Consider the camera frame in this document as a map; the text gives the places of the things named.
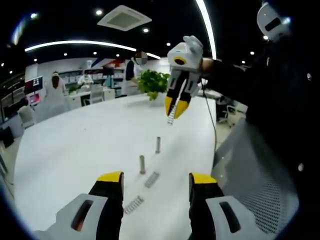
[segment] metal cylinder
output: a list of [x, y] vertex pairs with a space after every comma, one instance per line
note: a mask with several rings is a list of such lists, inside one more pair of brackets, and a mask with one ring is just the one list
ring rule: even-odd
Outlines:
[[145, 156], [140, 156], [140, 174], [146, 174]]
[[156, 147], [155, 147], [155, 153], [156, 154], [159, 154], [160, 153], [160, 137], [159, 136], [157, 136], [156, 137]]

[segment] white robot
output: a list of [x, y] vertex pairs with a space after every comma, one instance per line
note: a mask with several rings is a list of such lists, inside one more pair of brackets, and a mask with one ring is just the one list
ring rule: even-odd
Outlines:
[[175, 108], [175, 119], [188, 108], [194, 93], [199, 90], [198, 82], [201, 80], [204, 46], [195, 36], [184, 36], [183, 40], [184, 42], [180, 42], [167, 54], [168, 61], [171, 64], [171, 75], [165, 98], [165, 110], [167, 116], [169, 116]]

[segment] white tabletop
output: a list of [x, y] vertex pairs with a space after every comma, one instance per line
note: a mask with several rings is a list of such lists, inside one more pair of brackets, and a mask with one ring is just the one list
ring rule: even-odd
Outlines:
[[[215, 117], [215, 101], [209, 99]], [[124, 215], [121, 240], [186, 240], [190, 233], [189, 173], [210, 174], [215, 134], [206, 100], [190, 107], [167, 125], [164, 107], [151, 107], [144, 95], [122, 97], [66, 112], [26, 129], [14, 170], [14, 199], [30, 230], [46, 230], [56, 213], [97, 177], [124, 172], [125, 207], [144, 198]], [[161, 153], [155, 154], [161, 137]], [[146, 175], [139, 175], [139, 155]], [[144, 182], [160, 173], [151, 188]]]

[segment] gray mesh fabric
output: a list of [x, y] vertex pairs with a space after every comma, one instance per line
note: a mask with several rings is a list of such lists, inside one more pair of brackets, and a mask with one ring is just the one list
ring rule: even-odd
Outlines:
[[254, 214], [256, 225], [266, 234], [277, 236], [298, 210], [289, 173], [259, 131], [244, 119], [216, 152], [212, 176], [226, 196]]

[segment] coiled spring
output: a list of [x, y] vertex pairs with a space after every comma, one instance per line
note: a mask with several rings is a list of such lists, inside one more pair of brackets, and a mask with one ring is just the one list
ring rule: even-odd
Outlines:
[[124, 209], [125, 214], [131, 214], [134, 210], [137, 209], [145, 200], [141, 196], [137, 196], [133, 201], [131, 201]]
[[170, 112], [170, 114], [168, 116], [167, 124], [170, 125], [170, 126], [172, 126], [174, 124], [176, 109], [177, 109], [177, 106], [174, 105], [173, 108], [172, 108], [172, 111]]
[[151, 176], [145, 181], [144, 186], [146, 186], [148, 189], [152, 187], [152, 185], [157, 181], [160, 174], [156, 171], [154, 171]]

